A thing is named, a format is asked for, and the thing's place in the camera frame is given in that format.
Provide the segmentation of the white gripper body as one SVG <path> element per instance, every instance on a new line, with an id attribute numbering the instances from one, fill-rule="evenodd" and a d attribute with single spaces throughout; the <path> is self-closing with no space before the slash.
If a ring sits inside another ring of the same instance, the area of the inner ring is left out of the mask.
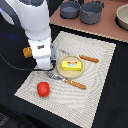
<path id="1" fill-rule="evenodd" d="M 55 46 L 51 42 L 51 38 L 48 37 L 41 41 L 29 40 L 29 45 L 38 67 L 43 70 L 49 70 L 51 61 L 57 59 Z"/>

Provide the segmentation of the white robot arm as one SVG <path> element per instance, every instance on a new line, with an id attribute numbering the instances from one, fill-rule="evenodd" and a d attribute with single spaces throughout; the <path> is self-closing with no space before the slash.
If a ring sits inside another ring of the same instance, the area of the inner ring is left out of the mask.
<path id="1" fill-rule="evenodd" d="M 50 69 L 55 55 L 51 44 L 48 4 L 48 0 L 0 0 L 3 18 L 24 29 L 33 58 L 43 70 Z"/>

